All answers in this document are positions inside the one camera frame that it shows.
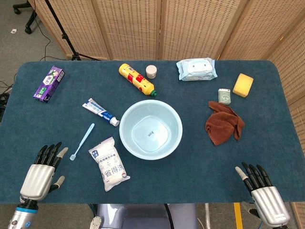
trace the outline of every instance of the red label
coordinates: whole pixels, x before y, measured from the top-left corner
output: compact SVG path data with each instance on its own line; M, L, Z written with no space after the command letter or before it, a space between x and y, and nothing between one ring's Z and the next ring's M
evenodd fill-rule
M144 79L144 77L141 75L141 74L139 74L138 76L137 76L137 78L135 78L138 82L140 82L141 83L141 81L142 81L142 79Z
M130 81L130 82L132 82L132 79L133 79L133 76L132 75L130 75L130 74L128 74L128 80Z

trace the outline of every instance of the green bottle cap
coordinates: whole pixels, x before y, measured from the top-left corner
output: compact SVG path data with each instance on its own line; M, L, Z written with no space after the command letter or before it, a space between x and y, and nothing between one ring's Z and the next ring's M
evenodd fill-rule
M157 96L157 92L156 92L155 90L153 90L153 91L151 92L151 96L156 97L156 96Z

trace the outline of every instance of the chair wheel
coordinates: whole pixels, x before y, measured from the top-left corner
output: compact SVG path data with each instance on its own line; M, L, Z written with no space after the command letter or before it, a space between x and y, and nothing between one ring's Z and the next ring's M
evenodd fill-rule
M27 34L31 34L32 33L32 30L31 28L28 28L28 27L25 27L25 30L24 30Z
M20 14L20 10L16 8L16 9L14 9L14 13Z

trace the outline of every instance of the small green box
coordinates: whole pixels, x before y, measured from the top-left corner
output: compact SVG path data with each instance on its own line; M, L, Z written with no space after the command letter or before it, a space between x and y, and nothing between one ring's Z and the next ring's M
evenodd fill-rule
M218 89L218 102L221 104L230 104L231 103L231 90L230 89Z

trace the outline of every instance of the yellow floor tape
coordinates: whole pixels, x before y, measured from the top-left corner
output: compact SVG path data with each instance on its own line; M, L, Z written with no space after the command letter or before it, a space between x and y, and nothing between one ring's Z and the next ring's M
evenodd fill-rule
M243 229L242 213L240 212L240 204L234 203L236 229Z

